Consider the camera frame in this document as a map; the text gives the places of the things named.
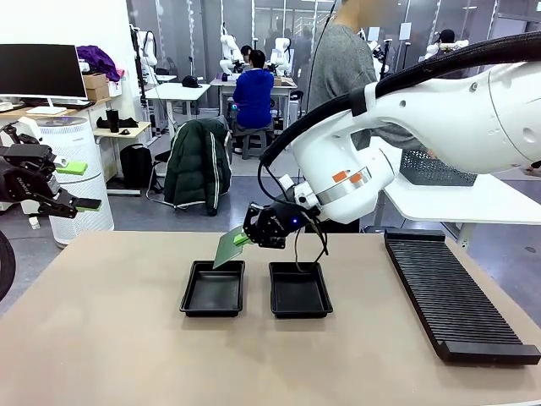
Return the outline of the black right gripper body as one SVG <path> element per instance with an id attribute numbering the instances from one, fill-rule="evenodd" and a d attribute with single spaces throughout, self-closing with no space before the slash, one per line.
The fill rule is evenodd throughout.
<path id="1" fill-rule="evenodd" d="M 283 250 L 287 236 L 306 225 L 306 216 L 297 205 L 274 202 L 264 206 L 251 225 L 251 240 L 261 248 Z"/>

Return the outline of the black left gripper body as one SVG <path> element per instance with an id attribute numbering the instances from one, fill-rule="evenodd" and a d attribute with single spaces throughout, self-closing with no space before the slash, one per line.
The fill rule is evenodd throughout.
<path id="1" fill-rule="evenodd" d="M 1 201 L 52 202 L 58 192 L 51 189 L 56 155 L 40 144 L 1 147 Z"/>

